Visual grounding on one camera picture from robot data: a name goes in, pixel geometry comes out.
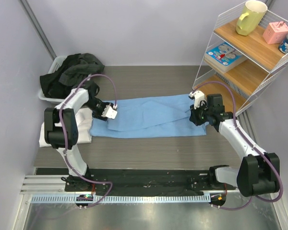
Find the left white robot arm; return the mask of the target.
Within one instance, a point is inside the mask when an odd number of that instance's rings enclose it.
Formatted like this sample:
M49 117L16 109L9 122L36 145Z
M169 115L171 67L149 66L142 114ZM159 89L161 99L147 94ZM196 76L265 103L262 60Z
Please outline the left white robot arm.
M76 186L82 191L88 191L93 180L77 145L79 131L76 114L81 107L86 106L95 119L107 121L117 115L117 103L96 98L98 93L99 86L89 80L72 89L60 104L44 111L45 142L60 153L69 168L69 176L77 177Z

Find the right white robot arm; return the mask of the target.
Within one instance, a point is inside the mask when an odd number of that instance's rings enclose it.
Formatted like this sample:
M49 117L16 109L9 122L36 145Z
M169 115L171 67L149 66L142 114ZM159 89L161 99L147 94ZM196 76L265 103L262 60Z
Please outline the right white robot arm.
M280 160L275 153L267 153L242 129L232 112L226 112L221 94L190 93L190 121L196 126L208 123L233 147L241 160L240 167L227 165L210 167L207 183L212 189L229 184L245 197L280 192Z

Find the light blue long sleeve shirt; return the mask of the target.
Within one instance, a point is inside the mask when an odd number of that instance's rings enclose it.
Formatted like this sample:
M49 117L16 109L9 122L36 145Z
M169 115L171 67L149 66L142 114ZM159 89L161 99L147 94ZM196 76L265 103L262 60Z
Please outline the light blue long sleeve shirt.
M109 138L163 138L205 136L206 124L189 121L188 95L134 98L118 101L115 119L92 121L90 135Z

